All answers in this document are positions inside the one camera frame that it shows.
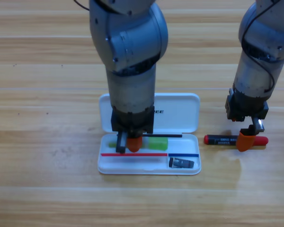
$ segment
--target tabletop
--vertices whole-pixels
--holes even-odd
[[[100,174],[98,98],[108,89],[88,12],[72,0],[0,0],[0,227],[284,227],[284,70],[265,148],[203,144],[251,123],[227,120],[224,105],[253,0],[157,3],[169,46],[156,91],[199,95],[201,173]]]

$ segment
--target black eraser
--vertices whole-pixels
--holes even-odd
[[[172,168],[173,162],[174,162],[174,158],[171,157],[171,158],[169,159],[169,167],[170,167],[170,168]]]

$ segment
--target black cable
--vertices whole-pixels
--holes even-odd
[[[86,9],[87,11],[89,11],[89,8],[81,5],[77,0],[74,0],[74,2],[76,2],[79,6],[81,6],[82,8]]]
[[[243,51],[244,51],[244,53],[254,62],[254,63],[256,63],[258,66],[260,66],[262,69],[264,69],[268,74],[269,74],[269,76],[270,76],[270,78],[272,79],[272,81],[273,81],[273,85],[269,88],[269,89],[267,89],[267,90],[264,90],[264,92],[266,93],[266,92],[270,92],[273,88],[274,88],[274,86],[275,86],[275,78],[273,77],[273,75],[271,74],[271,72],[270,71],[268,71],[268,69],[266,69],[263,65],[261,65],[259,62],[257,62],[248,52],[247,52],[247,50],[244,48],[244,42],[245,42],[245,35],[246,35],[246,33],[248,32],[248,30],[249,30],[249,28],[251,27],[251,25],[255,22],[255,20],[256,19],[258,19],[260,16],[262,16],[263,14],[265,14],[267,11],[269,11],[273,6],[275,6],[277,3],[279,3],[281,0],[279,0],[279,1],[277,1],[277,2],[274,2],[273,4],[271,4],[269,7],[267,7],[267,9],[265,9],[265,10],[263,10],[259,15],[257,15],[255,18],[253,18],[252,20],[251,20],[251,22],[249,23],[249,25],[247,26],[247,28],[246,28],[246,30],[245,30],[245,32],[244,32],[244,34],[243,34],[243,37],[242,37],[242,41],[241,41],[241,43],[242,43],[242,49],[243,49]]]

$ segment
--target red line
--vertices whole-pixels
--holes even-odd
[[[128,154],[118,154],[118,153],[103,153],[103,157],[162,157],[167,156],[166,153],[128,153]]]

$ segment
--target blue line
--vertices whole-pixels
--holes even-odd
[[[169,157],[199,157],[199,154],[169,154]]]

